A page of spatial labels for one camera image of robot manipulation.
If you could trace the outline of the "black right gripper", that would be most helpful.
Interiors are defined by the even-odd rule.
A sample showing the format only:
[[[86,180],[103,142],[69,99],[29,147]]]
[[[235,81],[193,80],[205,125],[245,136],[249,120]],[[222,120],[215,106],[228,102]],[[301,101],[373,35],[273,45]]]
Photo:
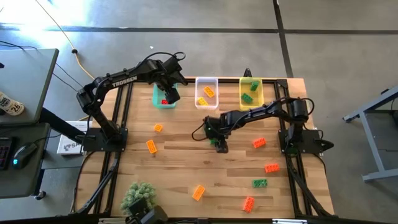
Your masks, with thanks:
[[[230,124],[230,118],[228,115],[221,115],[219,118],[213,119],[213,127],[216,131],[217,140],[229,138]],[[228,145],[226,141],[215,142],[215,147],[217,153],[228,153]]]

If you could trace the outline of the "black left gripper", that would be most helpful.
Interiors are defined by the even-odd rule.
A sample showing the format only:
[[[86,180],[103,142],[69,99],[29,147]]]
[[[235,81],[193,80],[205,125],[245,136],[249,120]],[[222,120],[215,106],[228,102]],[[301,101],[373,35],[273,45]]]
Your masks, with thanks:
[[[181,82],[182,77],[179,74],[157,75],[157,86],[162,91],[165,91],[165,99],[168,104],[174,104],[180,99],[180,95],[174,85]]]

